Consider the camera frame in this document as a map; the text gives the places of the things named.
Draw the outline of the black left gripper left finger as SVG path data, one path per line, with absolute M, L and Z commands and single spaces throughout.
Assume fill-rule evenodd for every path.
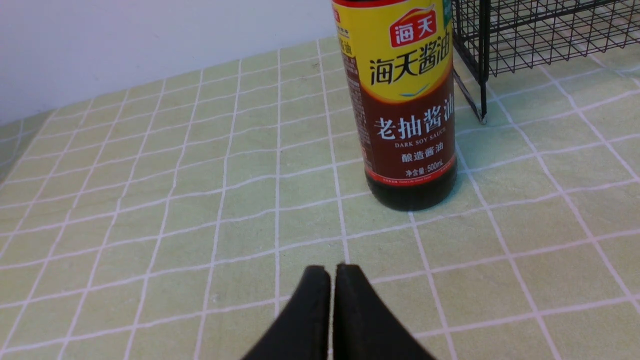
M 294 293 L 245 360 L 326 360 L 329 350 L 331 278 L 309 265 Z

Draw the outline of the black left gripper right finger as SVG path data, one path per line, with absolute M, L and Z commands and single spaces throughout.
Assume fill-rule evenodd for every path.
M 334 287 L 335 360 L 433 360 L 393 315 L 356 264 L 338 264 Z

